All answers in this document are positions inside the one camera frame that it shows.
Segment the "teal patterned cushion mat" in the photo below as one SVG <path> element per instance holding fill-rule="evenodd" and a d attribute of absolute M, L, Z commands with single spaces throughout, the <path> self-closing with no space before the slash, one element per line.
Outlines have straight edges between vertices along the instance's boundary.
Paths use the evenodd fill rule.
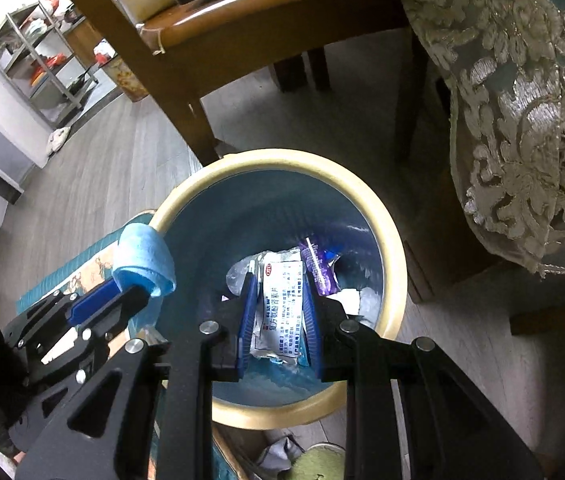
<path fill-rule="evenodd" d="M 16 302 L 17 314 L 26 312 L 56 290 L 82 294 L 107 281 L 111 278 L 113 255 L 122 231 L 130 224 L 148 224 L 153 215 L 152 209 L 141 211 L 124 226 L 100 238 L 80 255 L 45 276 Z"/>

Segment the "brown wooden chair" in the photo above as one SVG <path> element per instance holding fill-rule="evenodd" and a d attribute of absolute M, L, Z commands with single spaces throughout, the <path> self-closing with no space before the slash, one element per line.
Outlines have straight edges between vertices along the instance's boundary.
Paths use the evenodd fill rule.
<path fill-rule="evenodd" d="M 168 116 L 202 165 L 218 159 L 202 96 L 305 51 L 409 24 L 401 0 L 194 0 L 141 34 L 113 0 L 72 0 Z"/>

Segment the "purple wrapper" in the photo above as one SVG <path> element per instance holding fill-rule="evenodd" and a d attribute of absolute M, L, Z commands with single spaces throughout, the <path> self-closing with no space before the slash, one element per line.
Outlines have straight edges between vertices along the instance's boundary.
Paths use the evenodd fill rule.
<path fill-rule="evenodd" d="M 322 248 L 312 237 L 305 237 L 299 243 L 301 258 L 304 266 L 313 276 L 313 281 L 319 296 L 331 296 L 340 290 L 336 262 L 340 255 L 331 249 Z"/>

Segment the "green white medicine box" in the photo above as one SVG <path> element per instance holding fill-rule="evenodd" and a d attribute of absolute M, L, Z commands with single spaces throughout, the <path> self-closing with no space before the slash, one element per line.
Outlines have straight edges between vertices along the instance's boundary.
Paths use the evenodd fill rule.
<path fill-rule="evenodd" d="M 256 258 L 258 307 L 251 356 L 296 366 L 304 356 L 303 280 L 300 248 L 263 252 Z"/>

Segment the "teal lace-trimmed tablecloth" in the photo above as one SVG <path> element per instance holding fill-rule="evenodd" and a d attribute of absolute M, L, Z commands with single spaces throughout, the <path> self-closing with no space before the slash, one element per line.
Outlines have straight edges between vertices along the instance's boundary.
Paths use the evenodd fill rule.
<path fill-rule="evenodd" d="M 565 0 L 402 0 L 451 92 L 451 173 L 480 243 L 565 274 Z"/>

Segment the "grey metal shelf rack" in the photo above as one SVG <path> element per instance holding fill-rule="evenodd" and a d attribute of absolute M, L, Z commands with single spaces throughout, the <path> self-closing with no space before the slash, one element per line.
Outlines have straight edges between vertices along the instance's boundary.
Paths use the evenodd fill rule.
<path fill-rule="evenodd" d="M 81 61 L 52 13 L 37 0 L 8 12 L 0 22 L 0 74 L 51 128 L 80 113 L 97 87 L 96 68 Z"/>

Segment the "white tissue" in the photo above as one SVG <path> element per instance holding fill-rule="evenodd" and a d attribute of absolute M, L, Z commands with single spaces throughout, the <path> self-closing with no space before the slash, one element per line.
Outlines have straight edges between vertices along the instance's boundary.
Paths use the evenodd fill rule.
<path fill-rule="evenodd" d="M 374 328 L 378 320 L 381 307 L 381 296 L 370 287 L 362 290 L 345 288 L 329 296 L 330 299 L 339 301 L 345 314 L 355 321 Z"/>

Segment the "white slippers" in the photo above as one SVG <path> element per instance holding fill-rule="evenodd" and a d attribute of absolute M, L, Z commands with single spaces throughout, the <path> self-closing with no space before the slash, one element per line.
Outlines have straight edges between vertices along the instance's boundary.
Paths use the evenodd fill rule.
<path fill-rule="evenodd" d="M 70 132 L 70 127 L 62 127 L 51 133 L 46 145 L 46 155 L 48 157 L 62 149 L 62 146 L 66 143 L 66 140 L 68 140 Z"/>

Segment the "blue bin with cream rim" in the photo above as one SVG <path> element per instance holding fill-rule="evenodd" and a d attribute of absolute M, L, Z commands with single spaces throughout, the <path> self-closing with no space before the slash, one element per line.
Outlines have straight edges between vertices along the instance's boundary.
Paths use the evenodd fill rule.
<path fill-rule="evenodd" d="M 407 292 L 399 232 L 374 191 L 327 158 L 282 148 L 226 156 L 177 185 L 151 224 L 175 262 L 176 289 L 159 318 L 165 336 L 212 320 L 247 270 L 258 275 L 246 371 L 213 387 L 222 425 L 303 425 L 345 404 L 345 385 L 319 380 L 305 357 L 302 300 L 318 270 L 347 312 L 383 338 L 397 336 Z"/>

